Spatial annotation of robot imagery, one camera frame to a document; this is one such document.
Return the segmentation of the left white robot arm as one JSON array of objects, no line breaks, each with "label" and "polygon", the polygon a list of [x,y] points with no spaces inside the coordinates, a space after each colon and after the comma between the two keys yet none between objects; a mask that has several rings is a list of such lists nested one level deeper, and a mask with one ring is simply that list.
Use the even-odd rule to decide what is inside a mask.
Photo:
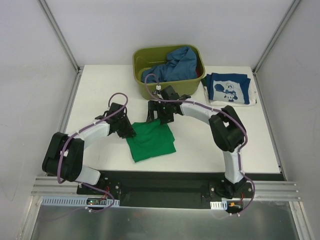
[{"label": "left white robot arm", "polygon": [[50,140],[42,170],[57,177],[60,182],[86,183],[94,194],[102,194],[106,188],[102,173],[84,165],[84,151],[96,141],[113,133],[117,133],[122,139],[136,135],[127,116],[126,107],[115,102],[88,126],[72,134],[56,132]]}]

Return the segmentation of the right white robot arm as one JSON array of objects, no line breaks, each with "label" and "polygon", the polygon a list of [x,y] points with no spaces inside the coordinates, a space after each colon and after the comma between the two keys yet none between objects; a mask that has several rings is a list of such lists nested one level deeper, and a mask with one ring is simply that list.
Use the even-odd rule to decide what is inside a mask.
[{"label": "right white robot arm", "polygon": [[180,96],[172,86],[155,91],[160,97],[151,95],[148,101],[147,123],[160,120],[168,124],[174,115],[195,118],[208,124],[216,146],[222,151],[225,165],[224,180],[217,184],[215,193],[232,199],[243,191],[247,182],[242,171],[241,149],[247,143],[247,132],[235,109],[227,105],[221,109],[212,108],[193,100],[189,95]]}]

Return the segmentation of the green t shirt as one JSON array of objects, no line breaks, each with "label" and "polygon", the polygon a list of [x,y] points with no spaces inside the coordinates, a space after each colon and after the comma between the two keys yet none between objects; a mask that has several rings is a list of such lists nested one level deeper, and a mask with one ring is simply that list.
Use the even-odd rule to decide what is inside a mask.
[{"label": "green t shirt", "polygon": [[127,138],[135,163],[176,152],[174,135],[167,124],[159,119],[152,122],[135,122],[132,128],[136,136]]}]

